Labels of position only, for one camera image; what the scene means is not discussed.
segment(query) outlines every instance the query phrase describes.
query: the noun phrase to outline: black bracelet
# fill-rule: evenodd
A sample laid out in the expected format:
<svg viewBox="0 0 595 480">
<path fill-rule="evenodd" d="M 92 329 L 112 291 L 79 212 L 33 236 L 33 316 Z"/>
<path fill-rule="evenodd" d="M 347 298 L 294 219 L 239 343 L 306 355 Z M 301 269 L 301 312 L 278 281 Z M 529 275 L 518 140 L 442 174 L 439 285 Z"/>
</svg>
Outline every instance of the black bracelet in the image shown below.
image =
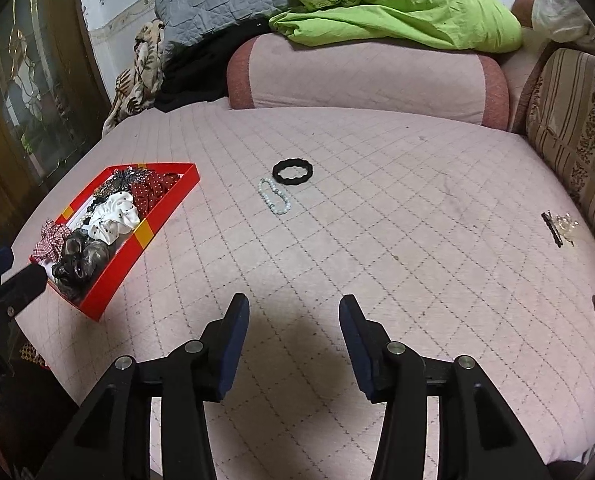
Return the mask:
<svg viewBox="0 0 595 480">
<path fill-rule="evenodd" d="M 295 167 L 304 168 L 306 170 L 306 174 L 295 178 L 284 178 L 283 176 L 280 176 L 280 171 L 284 171 L 286 168 Z M 313 165 L 303 158 L 287 158 L 287 160 L 281 160 L 275 166 L 273 166 L 273 178 L 276 182 L 279 182 L 284 186 L 297 186 L 298 184 L 303 184 L 312 176 Z"/>
</svg>

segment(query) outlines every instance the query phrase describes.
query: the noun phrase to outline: mattress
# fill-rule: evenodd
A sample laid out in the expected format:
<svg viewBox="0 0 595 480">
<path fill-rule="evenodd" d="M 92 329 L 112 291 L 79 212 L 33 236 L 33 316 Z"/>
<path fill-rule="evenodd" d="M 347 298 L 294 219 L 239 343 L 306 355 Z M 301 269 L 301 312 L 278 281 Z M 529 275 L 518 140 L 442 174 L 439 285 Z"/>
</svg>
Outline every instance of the mattress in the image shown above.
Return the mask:
<svg viewBox="0 0 595 480">
<path fill-rule="evenodd" d="M 256 184 L 289 157 L 315 172 L 274 216 Z M 114 358 L 166 355 L 243 292 L 251 319 L 234 387 L 206 405 L 218 478 L 369 478 L 385 407 L 354 379 L 337 314 L 350 293 L 421 355 L 477 359 L 545 461 L 595 442 L 595 242 L 582 221 L 575 246 L 553 243 L 540 214 L 576 210 L 522 137 L 379 110 L 148 110 L 49 193 L 14 243 L 15 268 L 104 167 L 167 161 L 195 162 L 200 184 L 100 322 L 52 290 L 18 316 L 76 401 Z M 437 437 L 429 399 L 429 479 Z"/>
</svg>

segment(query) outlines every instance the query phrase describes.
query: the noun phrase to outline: metal screw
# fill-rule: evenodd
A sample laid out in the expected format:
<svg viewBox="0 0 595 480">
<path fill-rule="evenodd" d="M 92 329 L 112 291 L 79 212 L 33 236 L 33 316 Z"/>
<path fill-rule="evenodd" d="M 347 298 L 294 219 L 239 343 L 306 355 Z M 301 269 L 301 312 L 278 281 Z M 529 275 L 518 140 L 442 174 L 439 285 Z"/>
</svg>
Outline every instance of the metal screw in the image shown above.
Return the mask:
<svg viewBox="0 0 595 480">
<path fill-rule="evenodd" d="M 122 357 L 118 357 L 115 361 L 115 367 L 118 370 L 126 370 L 127 368 L 130 368 L 132 364 L 133 360 L 127 355 L 122 355 Z"/>
<path fill-rule="evenodd" d="M 475 359 L 473 359 L 470 355 L 461 355 L 457 360 L 457 363 L 466 370 L 475 368 Z"/>
<path fill-rule="evenodd" d="M 386 345 L 386 349 L 391 352 L 391 354 L 399 355 L 406 351 L 406 345 L 404 343 L 400 343 L 399 341 L 391 341 L 388 345 Z"/>
<path fill-rule="evenodd" d="M 204 344 L 199 339 L 193 339 L 184 345 L 184 350 L 189 354 L 197 354 L 204 348 Z"/>
</svg>

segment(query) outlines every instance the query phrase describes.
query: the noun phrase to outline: green patterned fabric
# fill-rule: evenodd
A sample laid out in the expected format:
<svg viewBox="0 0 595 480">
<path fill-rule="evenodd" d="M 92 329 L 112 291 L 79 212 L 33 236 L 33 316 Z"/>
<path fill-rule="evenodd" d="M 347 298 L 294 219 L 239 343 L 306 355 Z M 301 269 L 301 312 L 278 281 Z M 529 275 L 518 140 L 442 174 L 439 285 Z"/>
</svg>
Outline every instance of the green patterned fabric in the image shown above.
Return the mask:
<svg viewBox="0 0 595 480">
<path fill-rule="evenodd" d="M 299 0 L 303 7 L 270 19 L 295 43 L 402 38 L 443 50 L 511 52 L 519 22 L 498 0 Z"/>
</svg>

